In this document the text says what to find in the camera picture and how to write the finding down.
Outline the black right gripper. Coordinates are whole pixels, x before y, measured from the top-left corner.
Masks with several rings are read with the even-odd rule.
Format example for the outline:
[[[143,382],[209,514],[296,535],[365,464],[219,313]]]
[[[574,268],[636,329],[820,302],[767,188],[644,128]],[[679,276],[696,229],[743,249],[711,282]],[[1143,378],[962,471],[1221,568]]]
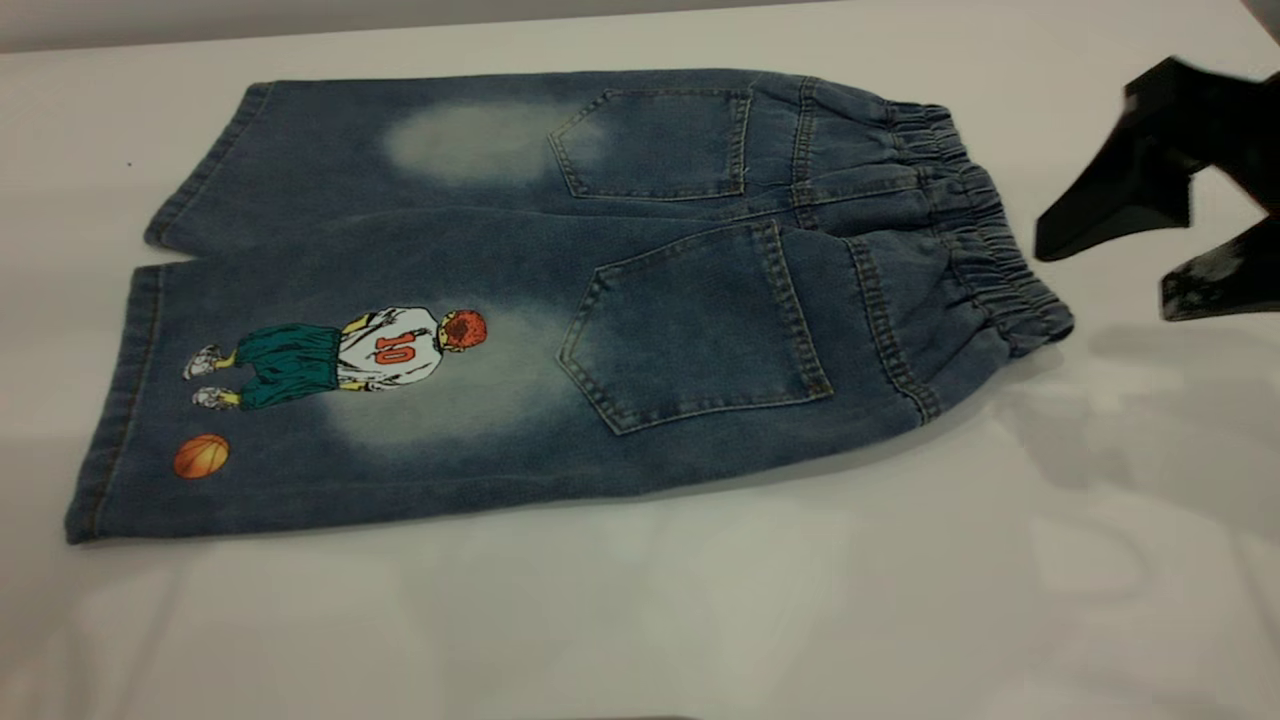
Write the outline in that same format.
[[[1170,56],[1125,87],[1125,127],[1036,224],[1036,259],[1061,261],[1111,240],[1190,225],[1190,179],[1216,167],[1263,210],[1279,202],[1279,77],[1247,79]],[[1167,273],[1161,318],[1279,311],[1279,220]]]

